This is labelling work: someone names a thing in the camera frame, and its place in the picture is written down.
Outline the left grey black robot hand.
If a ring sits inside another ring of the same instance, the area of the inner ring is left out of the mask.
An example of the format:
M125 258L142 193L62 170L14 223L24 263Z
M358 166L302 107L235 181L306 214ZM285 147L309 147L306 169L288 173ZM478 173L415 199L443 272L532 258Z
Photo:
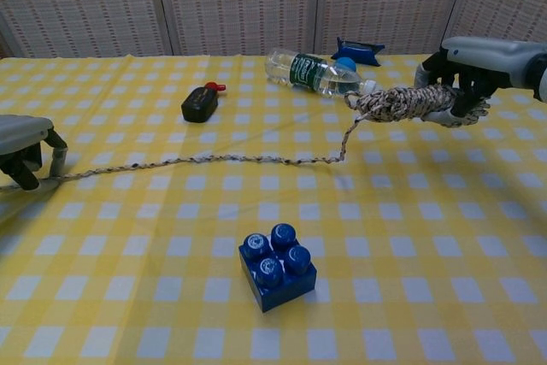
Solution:
M53 149L49 175L39 180L34 172L43 165L41 143ZM64 167L68 146L53 122L30 115L1 115L1 171L24 191L49 191Z

